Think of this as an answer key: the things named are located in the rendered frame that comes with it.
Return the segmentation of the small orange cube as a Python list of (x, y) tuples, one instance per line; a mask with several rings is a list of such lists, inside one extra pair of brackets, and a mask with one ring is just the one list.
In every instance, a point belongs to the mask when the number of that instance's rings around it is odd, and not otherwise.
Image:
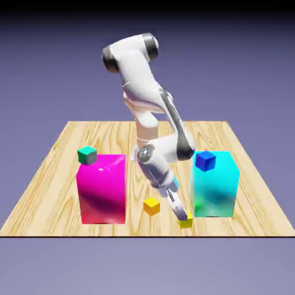
[(160, 202), (154, 197), (145, 199), (143, 209), (148, 215), (153, 216), (160, 212)]

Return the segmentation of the small yellow cube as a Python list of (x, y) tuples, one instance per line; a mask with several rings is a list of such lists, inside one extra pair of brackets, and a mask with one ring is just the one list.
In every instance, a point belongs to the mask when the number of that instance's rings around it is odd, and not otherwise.
[(192, 222), (193, 222), (193, 216), (190, 211), (186, 211), (187, 213), (187, 219), (184, 221), (178, 220), (177, 223), (179, 224), (180, 228), (191, 228), (192, 227)]

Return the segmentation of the small blue cube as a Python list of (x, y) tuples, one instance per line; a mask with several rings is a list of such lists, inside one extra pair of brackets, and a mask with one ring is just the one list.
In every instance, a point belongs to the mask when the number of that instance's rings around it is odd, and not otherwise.
[(215, 168), (216, 156), (208, 151), (196, 154), (195, 166), (203, 172), (210, 171)]

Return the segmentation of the small green cube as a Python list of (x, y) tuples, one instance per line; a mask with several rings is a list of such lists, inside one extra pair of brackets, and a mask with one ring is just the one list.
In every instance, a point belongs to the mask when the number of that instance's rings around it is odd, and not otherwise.
[(92, 165), (97, 161), (97, 150), (91, 146), (78, 149), (78, 162), (84, 165)]

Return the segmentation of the large cyan box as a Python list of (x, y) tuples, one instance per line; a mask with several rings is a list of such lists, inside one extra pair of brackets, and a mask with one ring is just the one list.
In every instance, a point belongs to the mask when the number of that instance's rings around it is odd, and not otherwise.
[(208, 151), (216, 156), (215, 168), (203, 172), (191, 161), (190, 200), (195, 217), (232, 217), (240, 171), (229, 151)]

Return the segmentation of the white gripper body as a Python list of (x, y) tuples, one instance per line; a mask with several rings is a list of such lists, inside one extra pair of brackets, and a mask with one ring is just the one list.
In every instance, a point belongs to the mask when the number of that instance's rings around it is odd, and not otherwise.
[(171, 189), (167, 188), (168, 202), (179, 221), (186, 221), (188, 214), (183, 206), (177, 192), (173, 192)]

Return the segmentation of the large magenta box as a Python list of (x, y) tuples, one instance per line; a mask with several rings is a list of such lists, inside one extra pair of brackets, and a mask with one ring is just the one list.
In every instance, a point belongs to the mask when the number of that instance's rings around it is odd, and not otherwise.
[(126, 156), (99, 154), (76, 175), (83, 224), (126, 222)]

